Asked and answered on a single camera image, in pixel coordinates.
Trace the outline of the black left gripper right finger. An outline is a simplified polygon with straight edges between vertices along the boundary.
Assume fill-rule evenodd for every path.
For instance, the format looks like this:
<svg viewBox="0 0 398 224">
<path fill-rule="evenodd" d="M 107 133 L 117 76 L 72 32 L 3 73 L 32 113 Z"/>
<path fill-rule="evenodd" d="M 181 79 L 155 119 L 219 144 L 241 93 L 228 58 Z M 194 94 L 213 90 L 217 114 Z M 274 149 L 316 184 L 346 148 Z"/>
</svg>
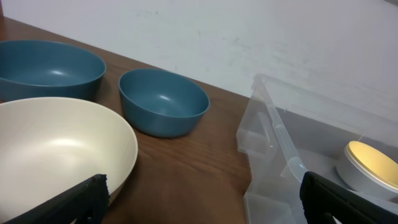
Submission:
<svg viewBox="0 0 398 224">
<path fill-rule="evenodd" d="M 308 224 L 397 224 L 396 214 L 312 171 L 304 174 L 300 199 Z"/>
</svg>

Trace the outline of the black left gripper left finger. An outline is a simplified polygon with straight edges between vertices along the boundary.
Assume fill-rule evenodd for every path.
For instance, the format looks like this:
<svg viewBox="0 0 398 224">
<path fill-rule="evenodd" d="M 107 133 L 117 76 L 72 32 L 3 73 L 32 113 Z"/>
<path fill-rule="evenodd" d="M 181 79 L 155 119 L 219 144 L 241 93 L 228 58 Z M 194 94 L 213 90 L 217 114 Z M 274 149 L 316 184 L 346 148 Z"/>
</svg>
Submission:
<svg viewBox="0 0 398 224">
<path fill-rule="evenodd" d="M 106 181 L 96 174 L 5 224 L 100 224 L 110 200 Z"/>
</svg>

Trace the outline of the small grey bowl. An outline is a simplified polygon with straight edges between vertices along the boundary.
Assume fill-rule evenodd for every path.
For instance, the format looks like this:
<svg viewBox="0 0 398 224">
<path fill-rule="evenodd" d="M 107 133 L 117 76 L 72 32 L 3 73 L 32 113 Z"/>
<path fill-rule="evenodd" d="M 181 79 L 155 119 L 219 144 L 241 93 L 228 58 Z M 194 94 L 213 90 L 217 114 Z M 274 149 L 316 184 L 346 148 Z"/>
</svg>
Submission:
<svg viewBox="0 0 398 224">
<path fill-rule="evenodd" d="M 383 200 L 392 200 L 397 197 L 397 187 L 383 182 L 380 178 L 368 172 L 354 160 L 347 149 L 340 157 L 336 169 L 341 179 L 359 193 Z"/>
</svg>

